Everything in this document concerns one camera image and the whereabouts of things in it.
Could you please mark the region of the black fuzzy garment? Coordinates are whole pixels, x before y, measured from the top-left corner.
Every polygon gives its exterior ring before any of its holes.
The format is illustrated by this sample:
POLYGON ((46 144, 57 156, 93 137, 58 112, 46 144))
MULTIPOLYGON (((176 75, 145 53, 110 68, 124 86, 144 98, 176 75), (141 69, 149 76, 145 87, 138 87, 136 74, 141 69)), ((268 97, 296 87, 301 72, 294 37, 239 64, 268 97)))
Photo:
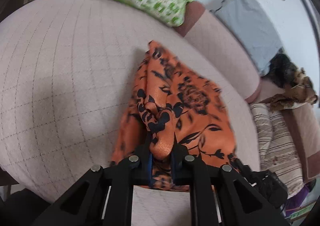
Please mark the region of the black fuzzy garment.
POLYGON ((279 88, 284 88, 285 85, 294 87, 297 85, 295 82, 297 69, 286 54, 276 54, 270 61, 270 68, 266 77, 279 88))

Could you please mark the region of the grey pillow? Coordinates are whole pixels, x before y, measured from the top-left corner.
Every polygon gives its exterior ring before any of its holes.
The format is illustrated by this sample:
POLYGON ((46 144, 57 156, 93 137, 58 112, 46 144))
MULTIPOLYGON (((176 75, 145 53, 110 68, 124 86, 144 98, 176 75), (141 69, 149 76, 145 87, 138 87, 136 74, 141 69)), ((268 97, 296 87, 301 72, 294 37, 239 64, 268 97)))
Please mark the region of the grey pillow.
POLYGON ((222 0, 221 6, 211 13, 241 43, 259 75, 267 75, 270 61, 283 45, 274 25, 257 0, 222 0))

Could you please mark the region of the beige striped floral cushion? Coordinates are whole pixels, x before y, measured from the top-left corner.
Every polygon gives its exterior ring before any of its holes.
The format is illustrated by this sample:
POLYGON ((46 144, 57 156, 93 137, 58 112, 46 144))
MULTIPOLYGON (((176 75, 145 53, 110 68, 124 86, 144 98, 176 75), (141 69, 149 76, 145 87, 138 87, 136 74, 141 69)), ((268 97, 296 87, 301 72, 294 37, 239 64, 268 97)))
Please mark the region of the beige striped floral cushion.
POLYGON ((258 134, 260 168, 274 172, 291 198, 300 192, 304 182, 302 164, 284 117, 265 103, 251 104, 250 110, 258 134))

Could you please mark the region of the pink headboard cushion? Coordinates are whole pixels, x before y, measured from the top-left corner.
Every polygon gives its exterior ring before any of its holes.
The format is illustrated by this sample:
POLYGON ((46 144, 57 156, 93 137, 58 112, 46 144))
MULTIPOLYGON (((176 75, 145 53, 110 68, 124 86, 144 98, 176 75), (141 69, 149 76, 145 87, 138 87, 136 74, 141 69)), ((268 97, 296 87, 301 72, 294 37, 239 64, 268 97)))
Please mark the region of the pink headboard cushion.
MULTIPOLYGON (((261 80, 260 94, 250 105, 254 103, 270 105, 271 97, 284 92, 285 90, 269 80, 261 80)), ((302 164, 303 182, 310 182, 319 176, 319 124, 313 106, 307 103, 299 108, 280 110, 280 112, 291 133, 302 164)))

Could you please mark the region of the pink cylindrical bolster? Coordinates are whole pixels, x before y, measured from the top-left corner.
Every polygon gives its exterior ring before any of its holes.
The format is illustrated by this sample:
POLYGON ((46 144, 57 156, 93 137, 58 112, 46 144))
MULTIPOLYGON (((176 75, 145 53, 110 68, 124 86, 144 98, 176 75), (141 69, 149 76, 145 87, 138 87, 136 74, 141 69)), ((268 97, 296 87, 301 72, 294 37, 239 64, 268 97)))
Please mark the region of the pink cylindrical bolster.
POLYGON ((261 78, 246 50, 221 21, 198 1, 185 7, 184 23, 174 28, 212 63, 247 103, 261 91, 261 78))

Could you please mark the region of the orange black floral blouse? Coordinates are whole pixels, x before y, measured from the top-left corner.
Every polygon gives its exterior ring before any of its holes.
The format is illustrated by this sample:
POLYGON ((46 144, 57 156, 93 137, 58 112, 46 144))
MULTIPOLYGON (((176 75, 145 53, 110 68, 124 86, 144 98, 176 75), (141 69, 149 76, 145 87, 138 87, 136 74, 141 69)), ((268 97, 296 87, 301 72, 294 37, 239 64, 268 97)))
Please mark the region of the orange black floral blouse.
POLYGON ((149 188, 180 192, 189 191, 189 187, 172 181, 170 154, 174 144, 185 146, 190 155, 207 165, 232 165, 236 140, 220 94, 214 82, 151 41, 120 121, 112 165, 149 143, 153 157, 149 188))

